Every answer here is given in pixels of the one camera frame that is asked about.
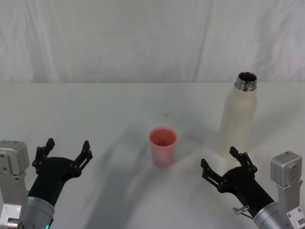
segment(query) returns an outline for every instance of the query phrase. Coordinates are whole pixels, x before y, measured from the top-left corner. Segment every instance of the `bottle opening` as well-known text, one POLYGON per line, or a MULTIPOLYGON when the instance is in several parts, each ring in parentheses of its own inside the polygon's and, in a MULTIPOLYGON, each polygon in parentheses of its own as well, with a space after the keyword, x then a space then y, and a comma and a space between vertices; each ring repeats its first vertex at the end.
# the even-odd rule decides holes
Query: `bottle opening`
POLYGON ((235 81, 235 87, 244 92, 251 92, 256 89, 257 77, 253 73, 240 73, 235 81))
POLYGON ((240 73, 238 75, 238 77, 243 80, 243 81, 246 81, 246 82, 254 82, 257 80, 257 77, 256 75, 254 75, 253 73, 249 73, 249 72, 243 72, 243 73, 240 73))

